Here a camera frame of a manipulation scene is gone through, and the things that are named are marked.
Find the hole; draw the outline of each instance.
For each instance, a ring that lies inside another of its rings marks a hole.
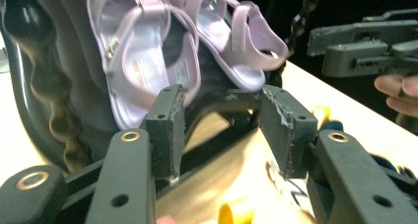
[[[392,207],[391,202],[390,202],[387,198],[385,198],[385,197],[383,197],[383,196],[380,196],[380,195],[374,195],[374,196],[373,196],[373,200],[374,200],[377,204],[379,204],[379,205],[381,205],[381,206],[383,206],[383,207]]]
[[[21,178],[16,184],[16,187],[20,190],[38,187],[44,182],[46,182],[48,177],[49,177],[48,172],[34,172]]]
[[[111,200],[111,205],[114,207],[121,207],[125,205],[128,201],[129,201],[128,195],[120,194]]]
[[[336,142],[348,142],[348,137],[342,133],[332,132],[328,134],[328,137]]]
[[[131,132],[123,133],[120,139],[124,142],[131,142],[131,141],[135,141],[140,136],[141,134],[139,134],[139,132],[131,131]]]

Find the clamp jaw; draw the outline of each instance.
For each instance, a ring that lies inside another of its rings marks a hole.
[[[417,223],[418,181],[379,166],[353,136],[316,124],[288,92],[264,87],[261,131],[285,180],[308,175],[317,223]]]
[[[388,16],[418,15],[418,9],[367,17],[363,23],[311,31],[308,55],[324,54],[322,74],[352,77],[418,72],[418,21]]]

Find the table surface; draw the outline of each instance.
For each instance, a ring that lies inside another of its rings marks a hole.
[[[418,174],[418,137],[339,91],[288,63],[283,88],[309,111],[317,105],[331,108],[331,118],[343,122],[370,153],[388,158]],[[0,74],[0,185],[30,166],[45,163],[27,137],[17,112],[10,75]],[[216,114],[205,118],[189,144],[210,137],[214,128],[227,126]],[[232,149],[181,183],[156,203],[157,216],[171,215],[177,223],[216,223],[225,202],[246,197],[255,209],[253,223],[314,223],[292,205],[271,182],[266,169],[271,151],[258,129]]]

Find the person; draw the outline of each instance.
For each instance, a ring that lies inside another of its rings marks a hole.
[[[418,75],[381,75],[375,80],[375,87],[388,95],[386,104],[391,109],[418,117]]]

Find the pink sandal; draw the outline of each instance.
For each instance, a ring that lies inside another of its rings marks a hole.
[[[120,129],[138,127],[160,91],[181,84],[188,106],[200,88],[198,35],[190,18],[167,0],[88,0],[103,57],[113,116]],[[171,16],[184,24],[177,61],[166,67],[162,45]]]
[[[286,44],[273,33],[255,4],[237,0],[170,1],[190,16],[200,39],[238,87],[259,90],[265,83],[262,70],[277,69],[286,60]],[[225,21],[227,5],[235,8],[231,27]],[[272,51],[277,57],[262,50]]]

